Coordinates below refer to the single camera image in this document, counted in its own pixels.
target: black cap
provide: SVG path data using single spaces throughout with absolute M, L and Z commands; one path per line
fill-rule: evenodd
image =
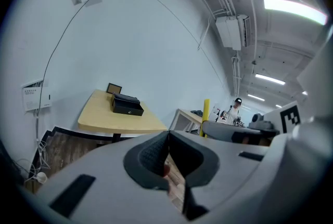
M 238 102 L 241 104 L 241 98 L 240 97 L 236 98 L 235 102 Z

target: ceiling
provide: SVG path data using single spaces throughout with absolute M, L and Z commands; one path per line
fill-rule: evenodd
M 206 0 L 215 11 L 221 9 L 218 0 Z M 254 60 L 254 21 L 250 0 L 232 0 L 237 14 L 251 18 L 252 44 L 241 50 L 240 96 L 252 94 L 265 99 L 266 105 L 275 107 L 306 96 L 297 76 L 315 56 L 323 26 L 306 18 L 280 11 L 265 10 L 263 0 L 253 0 L 257 17 L 257 65 L 252 74 Z M 285 81 L 284 86 L 255 77 L 264 74 Z

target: white table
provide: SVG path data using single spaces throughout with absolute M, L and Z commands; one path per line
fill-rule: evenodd
M 169 130 L 182 130 L 191 132 L 200 127 L 202 117 L 191 113 L 189 110 L 177 109 L 175 117 L 170 125 Z

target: air conditioner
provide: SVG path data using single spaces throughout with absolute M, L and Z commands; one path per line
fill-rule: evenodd
M 223 16 L 216 19 L 224 47 L 241 50 L 251 44 L 250 18 L 246 15 Z

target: wooden floor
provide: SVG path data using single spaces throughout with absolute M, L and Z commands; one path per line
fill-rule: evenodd
M 51 169 L 42 169 L 41 171 L 44 172 L 48 178 L 89 151 L 110 143 L 109 141 L 90 140 L 61 133 L 55 133 L 54 136 L 48 137 L 46 142 L 48 164 Z M 165 176 L 170 186 L 169 198 L 181 212 L 184 201 L 185 180 L 170 155 L 166 158 L 165 163 L 170 166 L 170 172 Z M 32 193 L 36 193 L 40 186 L 41 184 L 37 181 L 30 180 L 25 183 L 25 187 Z

